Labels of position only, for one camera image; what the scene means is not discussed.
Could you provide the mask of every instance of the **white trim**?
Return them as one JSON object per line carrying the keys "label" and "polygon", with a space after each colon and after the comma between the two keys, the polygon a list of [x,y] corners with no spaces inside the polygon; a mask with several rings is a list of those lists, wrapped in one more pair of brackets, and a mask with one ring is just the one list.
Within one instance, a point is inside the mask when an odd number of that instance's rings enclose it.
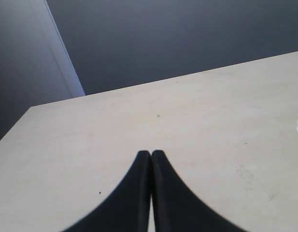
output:
{"label": "white trim", "polygon": [[62,78],[64,78],[71,92],[71,96],[74,98],[85,96],[85,92],[83,91],[46,0],[29,1],[57,61],[57,65],[61,70]]}

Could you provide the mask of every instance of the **black object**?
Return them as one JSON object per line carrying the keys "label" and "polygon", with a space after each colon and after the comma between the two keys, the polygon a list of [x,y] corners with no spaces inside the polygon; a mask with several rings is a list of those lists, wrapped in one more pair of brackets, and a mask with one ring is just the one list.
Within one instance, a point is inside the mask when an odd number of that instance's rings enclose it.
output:
{"label": "black object", "polygon": [[151,193],[156,232],[244,232],[193,194],[161,150],[138,152],[110,196],[64,232],[146,232]]}
{"label": "black object", "polygon": [[156,232],[243,232],[205,203],[177,175],[165,153],[152,154]]}
{"label": "black object", "polygon": [[109,197],[65,232],[146,232],[151,169],[150,153],[138,152],[129,171]]}

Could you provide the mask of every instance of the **gray wall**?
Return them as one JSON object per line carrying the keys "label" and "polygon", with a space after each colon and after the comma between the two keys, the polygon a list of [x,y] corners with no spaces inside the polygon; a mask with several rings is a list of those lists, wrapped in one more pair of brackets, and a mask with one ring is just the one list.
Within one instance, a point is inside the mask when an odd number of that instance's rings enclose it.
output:
{"label": "gray wall", "polygon": [[0,139],[31,106],[72,97],[42,23],[29,0],[0,0]]}
{"label": "gray wall", "polygon": [[47,0],[86,94],[298,51],[298,0]]}

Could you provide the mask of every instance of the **black rubber tip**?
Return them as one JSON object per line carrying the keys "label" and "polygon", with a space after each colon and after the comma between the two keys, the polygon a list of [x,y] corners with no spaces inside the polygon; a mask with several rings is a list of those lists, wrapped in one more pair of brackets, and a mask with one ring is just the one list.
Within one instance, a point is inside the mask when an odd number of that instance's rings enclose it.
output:
{"label": "black rubber tip", "polygon": [[151,170],[150,153],[138,152],[129,171],[109,197],[65,232],[146,232]]}
{"label": "black rubber tip", "polygon": [[165,153],[152,154],[156,232],[243,232],[203,203],[177,175]]}

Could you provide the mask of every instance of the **table surface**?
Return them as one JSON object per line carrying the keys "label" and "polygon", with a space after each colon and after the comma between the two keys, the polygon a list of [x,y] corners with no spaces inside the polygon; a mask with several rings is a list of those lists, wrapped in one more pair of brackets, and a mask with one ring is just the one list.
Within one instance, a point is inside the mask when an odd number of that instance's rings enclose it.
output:
{"label": "table surface", "polygon": [[244,229],[298,232],[297,119],[298,52],[32,107],[0,141],[0,232],[63,230],[143,149]]}

